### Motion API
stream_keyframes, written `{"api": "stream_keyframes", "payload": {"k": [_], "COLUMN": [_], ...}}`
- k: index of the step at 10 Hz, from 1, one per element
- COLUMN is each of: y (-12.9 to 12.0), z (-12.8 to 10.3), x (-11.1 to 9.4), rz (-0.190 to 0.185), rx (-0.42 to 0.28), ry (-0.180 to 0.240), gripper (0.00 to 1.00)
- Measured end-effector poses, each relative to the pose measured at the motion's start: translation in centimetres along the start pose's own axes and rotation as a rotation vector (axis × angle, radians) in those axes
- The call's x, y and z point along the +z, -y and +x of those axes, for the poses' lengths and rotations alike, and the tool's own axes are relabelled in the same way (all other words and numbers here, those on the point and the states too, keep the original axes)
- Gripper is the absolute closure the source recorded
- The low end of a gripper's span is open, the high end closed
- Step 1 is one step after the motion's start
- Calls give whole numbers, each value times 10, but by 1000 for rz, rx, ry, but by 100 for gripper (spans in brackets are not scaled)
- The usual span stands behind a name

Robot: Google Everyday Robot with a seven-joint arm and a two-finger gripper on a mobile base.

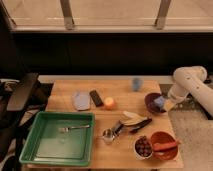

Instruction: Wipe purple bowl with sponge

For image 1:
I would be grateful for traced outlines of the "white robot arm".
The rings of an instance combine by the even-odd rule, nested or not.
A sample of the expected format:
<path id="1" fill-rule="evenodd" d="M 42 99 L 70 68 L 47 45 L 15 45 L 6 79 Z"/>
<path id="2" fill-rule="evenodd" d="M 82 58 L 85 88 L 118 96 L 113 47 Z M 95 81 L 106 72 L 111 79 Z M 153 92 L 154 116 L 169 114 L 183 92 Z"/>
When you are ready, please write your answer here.
<path id="1" fill-rule="evenodd" d="M 169 99 L 178 104 L 191 94 L 213 117 L 213 89 L 204 84 L 207 71 L 202 66 L 180 67 L 173 73 L 174 84 L 168 92 Z"/>

